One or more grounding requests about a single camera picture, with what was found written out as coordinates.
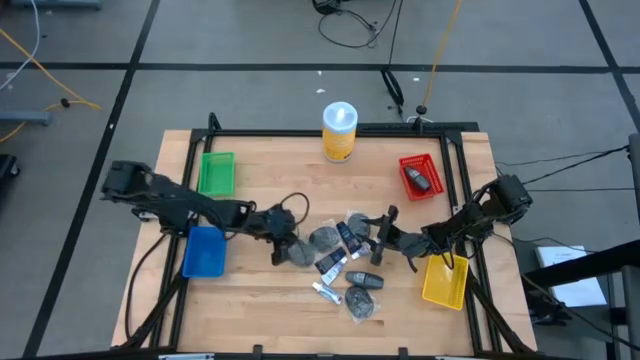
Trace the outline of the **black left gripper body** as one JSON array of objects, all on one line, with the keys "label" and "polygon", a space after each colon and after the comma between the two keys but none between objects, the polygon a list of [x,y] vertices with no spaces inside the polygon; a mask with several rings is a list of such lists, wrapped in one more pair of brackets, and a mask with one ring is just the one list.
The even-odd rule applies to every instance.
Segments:
[{"label": "black left gripper body", "polygon": [[293,245],[292,232],[297,227],[293,213],[282,205],[276,204],[262,212],[261,237],[270,241],[287,241]]}]

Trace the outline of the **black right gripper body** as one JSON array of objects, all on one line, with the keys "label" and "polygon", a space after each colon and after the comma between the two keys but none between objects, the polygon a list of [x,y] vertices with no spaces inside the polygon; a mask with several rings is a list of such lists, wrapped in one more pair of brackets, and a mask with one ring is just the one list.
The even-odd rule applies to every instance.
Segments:
[{"label": "black right gripper body", "polygon": [[398,227],[394,225],[394,222],[398,216],[398,209],[394,205],[390,205],[387,211],[386,221],[382,225],[371,225],[377,227],[378,232],[375,241],[378,246],[375,250],[372,250],[372,256],[370,259],[371,264],[380,264],[383,260],[383,251],[385,249],[399,251],[399,239],[403,234]]}]

